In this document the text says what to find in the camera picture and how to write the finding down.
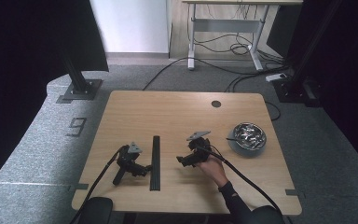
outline desk leg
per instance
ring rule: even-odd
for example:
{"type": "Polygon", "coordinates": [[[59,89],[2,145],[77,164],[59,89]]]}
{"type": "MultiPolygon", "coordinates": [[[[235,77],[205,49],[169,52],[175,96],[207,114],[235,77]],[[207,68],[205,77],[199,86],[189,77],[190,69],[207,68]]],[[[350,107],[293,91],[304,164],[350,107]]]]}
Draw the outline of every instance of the desk leg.
{"type": "Polygon", "coordinates": [[[193,16],[191,17],[190,27],[190,45],[188,46],[188,70],[194,70],[194,26],[196,24],[196,4],[191,4],[193,7],[193,16]]]}
{"type": "Polygon", "coordinates": [[[255,33],[255,39],[252,43],[252,45],[249,45],[249,52],[251,53],[252,59],[255,64],[255,69],[257,71],[263,70],[263,66],[261,65],[260,60],[258,59],[257,55],[257,45],[258,41],[260,40],[261,32],[263,31],[264,23],[266,23],[266,17],[269,13],[269,5],[264,6],[264,13],[260,19],[260,24],[258,25],[257,32],[255,33]]]}

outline gray carpet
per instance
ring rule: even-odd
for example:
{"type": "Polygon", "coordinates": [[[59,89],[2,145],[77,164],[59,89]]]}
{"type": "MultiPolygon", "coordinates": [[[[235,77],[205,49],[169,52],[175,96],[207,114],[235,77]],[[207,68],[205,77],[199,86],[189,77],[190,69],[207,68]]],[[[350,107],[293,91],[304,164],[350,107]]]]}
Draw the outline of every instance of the gray carpet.
{"type": "MultiPolygon", "coordinates": [[[[110,72],[84,72],[103,84],[93,101],[56,104],[71,80],[51,81],[48,97],[33,124],[0,171],[0,223],[68,223],[73,186],[79,179],[101,120],[114,90],[141,90],[163,65],[115,65],[110,72]],[[73,118],[86,118],[78,137],[70,128],[73,118]]],[[[246,71],[246,68],[231,68],[246,71]]],[[[211,66],[188,71],[183,65],[165,70],[147,91],[224,91],[238,75],[211,66]]],[[[258,92],[281,110],[273,122],[303,212],[286,223],[358,223],[358,154],[322,108],[281,104],[265,76],[246,79],[237,92],[258,92]]],[[[278,111],[268,106],[270,116],[278,111]]],[[[114,213],[111,223],[121,223],[114,213]]],[[[191,223],[186,216],[141,215],[138,223],[191,223]]]]}

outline desk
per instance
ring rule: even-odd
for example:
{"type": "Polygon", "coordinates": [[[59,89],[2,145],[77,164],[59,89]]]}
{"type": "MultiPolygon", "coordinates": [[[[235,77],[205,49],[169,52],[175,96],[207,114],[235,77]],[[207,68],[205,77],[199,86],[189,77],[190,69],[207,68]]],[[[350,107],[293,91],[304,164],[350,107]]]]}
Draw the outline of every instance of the desk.
{"type": "MultiPolygon", "coordinates": [[[[80,184],[89,189],[113,154],[132,141],[143,151],[136,160],[151,163],[154,135],[160,136],[161,191],[150,191],[150,174],[133,177],[126,173],[115,187],[118,165],[112,163],[91,197],[111,198],[114,210],[131,212],[226,214],[224,199],[214,182],[200,169],[183,167],[176,156],[190,153],[186,139],[195,131],[211,131],[204,137],[244,175],[263,189],[285,215],[299,215],[297,196],[286,195],[294,185],[272,127],[264,99],[255,93],[113,91],[92,144],[80,184]],[[220,107],[211,102],[219,101],[220,107]],[[246,159],[232,151],[226,137],[238,123],[252,122],[267,135],[266,149],[259,157],[246,159]]],[[[269,204],[262,195],[226,167],[228,179],[254,209],[269,204]]],[[[72,206],[78,209],[87,189],[78,189],[72,206]]]]}
{"type": "Polygon", "coordinates": [[[257,55],[257,45],[263,31],[264,23],[269,12],[270,5],[299,5],[302,0],[183,0],[182,2],[192,5],[192,18],[190,26],[190,44],[188,49],[188,69],[194,69],[194,33],[195,32],[222,32],[222,33],[254,33],[255,38],[249,45],[249,52],[257,70],[263,70],[257,55]],[[260,21],[252,20],[206,20],[196,18],[197,4],[213,5],[264,5],[260,21]]]}

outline power strip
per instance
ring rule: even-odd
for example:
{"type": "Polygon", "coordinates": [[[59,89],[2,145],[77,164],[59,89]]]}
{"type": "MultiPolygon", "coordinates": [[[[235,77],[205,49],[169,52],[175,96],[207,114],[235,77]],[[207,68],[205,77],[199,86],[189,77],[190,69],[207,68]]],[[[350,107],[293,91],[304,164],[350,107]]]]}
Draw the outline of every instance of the power strip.
{"type": "Polygon", "coordinates": [[[280,74],[267,76],[266,81],[270,82],[270,81],[273,81],[273,80],[278,80],[278,79],[282,79],[282,78],[286,78],[286,77],[287,77],[287,75],[285,73],[280,73],[280,74]]]}

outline metal bowl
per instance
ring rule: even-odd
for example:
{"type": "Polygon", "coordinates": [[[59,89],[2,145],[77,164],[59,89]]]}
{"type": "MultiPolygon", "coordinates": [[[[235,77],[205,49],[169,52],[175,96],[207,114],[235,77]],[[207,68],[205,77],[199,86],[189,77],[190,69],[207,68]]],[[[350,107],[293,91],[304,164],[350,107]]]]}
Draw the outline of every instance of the metal bowl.
{"type": "Polygon", "coordinates": [[[238,154],[245,157],[260,155],[267,142],[264,131],[253,123],[240,123],[228,134],[228,144],[238,154]]]}

